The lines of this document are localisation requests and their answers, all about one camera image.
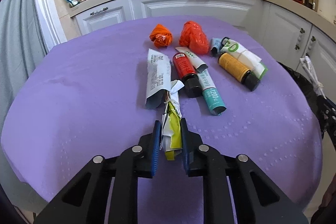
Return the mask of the small orange plastic bag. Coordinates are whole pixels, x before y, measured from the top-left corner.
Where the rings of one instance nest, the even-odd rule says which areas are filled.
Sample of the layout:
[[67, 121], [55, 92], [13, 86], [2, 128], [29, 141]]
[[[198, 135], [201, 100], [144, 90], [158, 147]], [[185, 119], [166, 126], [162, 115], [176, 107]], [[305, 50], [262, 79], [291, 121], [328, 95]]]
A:
[[157, 48], [166, 48], [173, 42], [172, 33], [163, 25], [157, 24], [152, 30], [149, 39]]

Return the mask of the green black-capped tube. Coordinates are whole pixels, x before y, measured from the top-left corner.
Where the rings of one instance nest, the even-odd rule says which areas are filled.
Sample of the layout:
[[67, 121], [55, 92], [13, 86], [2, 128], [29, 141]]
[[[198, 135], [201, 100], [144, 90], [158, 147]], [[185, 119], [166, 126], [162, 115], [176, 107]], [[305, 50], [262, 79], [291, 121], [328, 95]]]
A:
[[224, 37], [222, 39], [222, 46], [223, 47], [229, 47], [231, 45], [231, 42], [230, 42], [230, 38], [229, 37]]

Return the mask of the white wrapper strip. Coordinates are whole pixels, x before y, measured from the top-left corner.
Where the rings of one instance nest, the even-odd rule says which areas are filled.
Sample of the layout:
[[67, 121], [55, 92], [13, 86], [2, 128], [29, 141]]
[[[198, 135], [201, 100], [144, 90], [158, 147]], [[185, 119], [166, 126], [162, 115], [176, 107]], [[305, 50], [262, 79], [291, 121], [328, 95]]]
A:
[[317, 73], [310, 57], [305, 55], [303, 58], [300, 58], [300, 63], [303, 70], [308, 75], [310, 83], [313, 85], [315, 94], [326, 99], [325, 93], [323, 92], [323, 84], [321, 84], [318, 80]]

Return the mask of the white folded wrapper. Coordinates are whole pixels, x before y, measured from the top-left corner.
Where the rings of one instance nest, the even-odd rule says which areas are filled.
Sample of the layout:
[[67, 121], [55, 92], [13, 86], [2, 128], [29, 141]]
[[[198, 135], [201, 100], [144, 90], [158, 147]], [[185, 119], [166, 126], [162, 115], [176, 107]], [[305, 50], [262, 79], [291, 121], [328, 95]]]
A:
[[167, 55], [149, 49], [147, 54], [147, 109], [156, 109], [165, 100], [171, 90], [171, 64]]

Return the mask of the grey curtain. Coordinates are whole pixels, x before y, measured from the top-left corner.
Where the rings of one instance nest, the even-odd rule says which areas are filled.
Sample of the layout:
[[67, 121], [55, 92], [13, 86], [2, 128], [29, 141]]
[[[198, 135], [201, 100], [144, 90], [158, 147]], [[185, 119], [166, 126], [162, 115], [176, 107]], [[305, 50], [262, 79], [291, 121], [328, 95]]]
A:
[[46, 54], [35, 0], [1, 0], [1, 116]]

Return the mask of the large red-orange plastic bag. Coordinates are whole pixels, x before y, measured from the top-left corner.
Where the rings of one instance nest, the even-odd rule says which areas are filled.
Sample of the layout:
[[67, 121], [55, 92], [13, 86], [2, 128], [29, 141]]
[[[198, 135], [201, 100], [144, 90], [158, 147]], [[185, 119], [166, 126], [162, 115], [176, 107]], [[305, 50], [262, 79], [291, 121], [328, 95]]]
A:
[[179, 45], [189, 48], [193, 53], [206, 55], [210, 50], [209, 40], [202, 27], [194, 21], [188, 21], [183, 25]]

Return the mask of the light blue wrapper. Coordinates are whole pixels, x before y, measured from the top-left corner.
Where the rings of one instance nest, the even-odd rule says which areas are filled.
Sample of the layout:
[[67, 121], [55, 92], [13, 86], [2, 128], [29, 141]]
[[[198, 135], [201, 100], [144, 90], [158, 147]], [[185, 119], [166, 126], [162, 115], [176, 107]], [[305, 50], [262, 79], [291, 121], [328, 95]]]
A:
[[211, 56], [215, 57], [217, 56], [222, 49], [222, 39], [220, 38], [212, 38], [211, 39], [211, 49], [210, 49], [210, 54]]

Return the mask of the yellow white wrapper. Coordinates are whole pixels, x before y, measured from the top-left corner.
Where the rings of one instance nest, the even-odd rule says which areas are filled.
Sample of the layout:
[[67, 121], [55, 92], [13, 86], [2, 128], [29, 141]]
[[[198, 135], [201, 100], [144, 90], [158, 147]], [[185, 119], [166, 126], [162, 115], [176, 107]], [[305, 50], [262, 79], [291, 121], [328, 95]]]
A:
[[171, 90], [165, 95], [165, 111], [162, 115], [161, 149], [168, 161], [174, 161], [182, 152], [181, 107], [179, 91], [184, 84], [180, 80], [171, 81]]

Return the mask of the white electric kettle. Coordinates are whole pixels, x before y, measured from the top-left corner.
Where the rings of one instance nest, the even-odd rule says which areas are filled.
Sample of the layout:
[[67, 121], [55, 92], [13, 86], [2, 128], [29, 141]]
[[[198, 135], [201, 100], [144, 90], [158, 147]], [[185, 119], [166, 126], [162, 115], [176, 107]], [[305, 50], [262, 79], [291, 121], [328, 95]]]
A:
[[335, 0], [318, 0], [317, 12], [335, 25], [336, 5]]

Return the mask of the purple table cloth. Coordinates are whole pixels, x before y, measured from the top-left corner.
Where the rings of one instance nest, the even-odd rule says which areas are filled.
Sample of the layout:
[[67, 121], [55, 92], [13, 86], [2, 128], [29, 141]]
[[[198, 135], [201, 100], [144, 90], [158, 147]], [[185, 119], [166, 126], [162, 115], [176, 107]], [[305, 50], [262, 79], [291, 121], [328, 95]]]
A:
[[[178, 37], [187, 16], [116, 24], [55, 46], [21, 88], [1, 145], [14, 172], [51, 201], [86, 163], [120, 155], [152, 132], [163, 106], [146, 108], [149, 35]], [[202, 56], [226, 105], [214, 116], [203, 97], [179, 96], [188, 128], [221, 154], [247, 155], [303, 211], [321, 178], [318, 120], [290, 74], [258, 42], [218, 19], [195, 16], [209, 38], [232, 38], [267, 67], [255, 91]]]

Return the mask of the white teal tube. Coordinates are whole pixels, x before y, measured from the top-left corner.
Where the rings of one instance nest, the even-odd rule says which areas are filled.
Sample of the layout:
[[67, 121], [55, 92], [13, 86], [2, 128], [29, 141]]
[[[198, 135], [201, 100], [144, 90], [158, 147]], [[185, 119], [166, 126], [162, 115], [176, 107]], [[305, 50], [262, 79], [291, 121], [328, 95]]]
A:
[[207, 107], [212, 115], [218, 116], [226, 110], [225, 103], [211, 78], [208, 69], [198, 73], [199, 82], [202, 87], [202, 94]]

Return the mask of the white green package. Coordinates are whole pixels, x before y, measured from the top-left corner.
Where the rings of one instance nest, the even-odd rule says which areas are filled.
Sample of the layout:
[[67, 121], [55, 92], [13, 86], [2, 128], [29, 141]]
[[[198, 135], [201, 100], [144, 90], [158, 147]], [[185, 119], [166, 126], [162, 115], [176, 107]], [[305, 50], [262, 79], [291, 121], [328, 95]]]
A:
[[249, 51], [239, 42], [231, 39], [231, 45], [229, 47], [222, 47], [221, 53], [229, 53], [234, 58], [238, 59], [244, 65], [246, 65], [255, 76], [261, 80], [268, 68], [262, 63], [262, 59], [253, 52]]

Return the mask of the black trash bag bin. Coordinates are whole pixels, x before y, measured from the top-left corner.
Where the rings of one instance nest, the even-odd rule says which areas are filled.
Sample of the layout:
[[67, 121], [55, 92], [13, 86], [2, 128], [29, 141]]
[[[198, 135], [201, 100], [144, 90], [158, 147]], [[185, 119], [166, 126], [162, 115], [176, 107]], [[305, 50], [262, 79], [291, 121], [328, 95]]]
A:
[[298, 85], [302, 93], [304, 94], [309, 107], [311, 108], [313, 114], [318, 117], [318, 104], [317, 104], [317, 94], [313, 89], [313, 85], [306, 79], [302, 74], [294, 71], [290, 67], [278, 62], [292, 77], [294, 82]]

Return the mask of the gold tube black cap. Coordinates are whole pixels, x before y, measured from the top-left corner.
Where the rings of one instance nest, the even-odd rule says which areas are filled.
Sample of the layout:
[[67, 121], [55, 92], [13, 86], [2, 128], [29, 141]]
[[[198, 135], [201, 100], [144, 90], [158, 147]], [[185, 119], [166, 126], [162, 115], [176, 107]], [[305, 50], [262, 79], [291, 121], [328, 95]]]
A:
[[218, 64], [251, 92], [258, 87], [260, 80], [255, 74], [229, 53], [221, 54], [218, 58]]

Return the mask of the red tube black cap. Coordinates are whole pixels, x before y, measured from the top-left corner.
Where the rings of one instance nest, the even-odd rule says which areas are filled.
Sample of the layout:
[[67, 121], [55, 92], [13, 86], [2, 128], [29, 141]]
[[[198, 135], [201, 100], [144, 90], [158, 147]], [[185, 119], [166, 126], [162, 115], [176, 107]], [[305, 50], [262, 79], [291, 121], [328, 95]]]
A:
[[202, 87], [199, 77], [184, 53], [176, 53], [173, 56], [173, 64], [180, 80], [184, 84], [185, 93], [189, 98], [202, 96]]

